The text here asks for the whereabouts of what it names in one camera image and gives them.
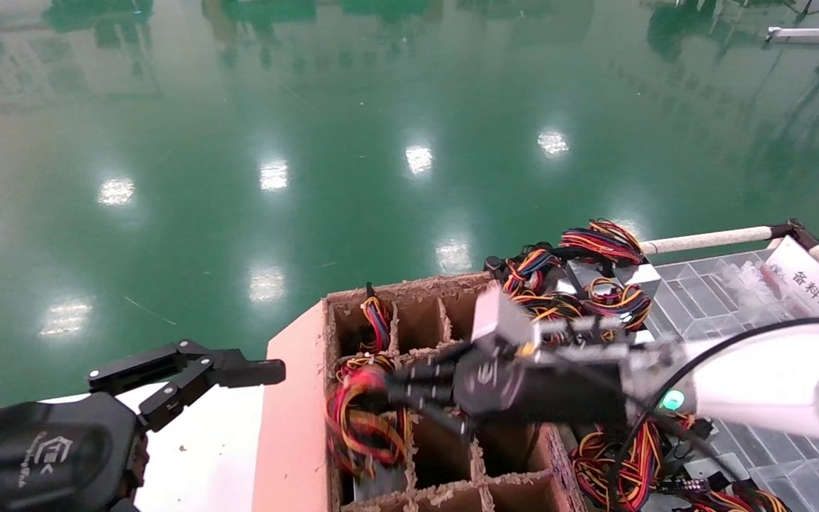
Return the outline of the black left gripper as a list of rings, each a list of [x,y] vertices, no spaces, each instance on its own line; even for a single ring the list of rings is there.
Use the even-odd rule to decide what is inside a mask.
[[[286,376],[283,360],[181,340],[91,370],[87,398],[0,408],[0,511],[133,511],[149,463],[146,429],[162,430],[213,387]],[[168,383],[141,402],[141,419],[110,396],[157,382]]]

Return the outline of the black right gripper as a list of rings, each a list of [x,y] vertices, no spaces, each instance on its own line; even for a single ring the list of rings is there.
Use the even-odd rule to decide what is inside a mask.
[[[413,362],[385,379],[385,391],[391,401],[410,401],[409,408],[418,415],[464,439],[475,434],[474,422],[627,421],[618,362],[578,362],[558,353],[538,354],[539,362],[533,362],[494,358],[475,349],[458,363]],[[427,402],[452,400],[474,422]]]

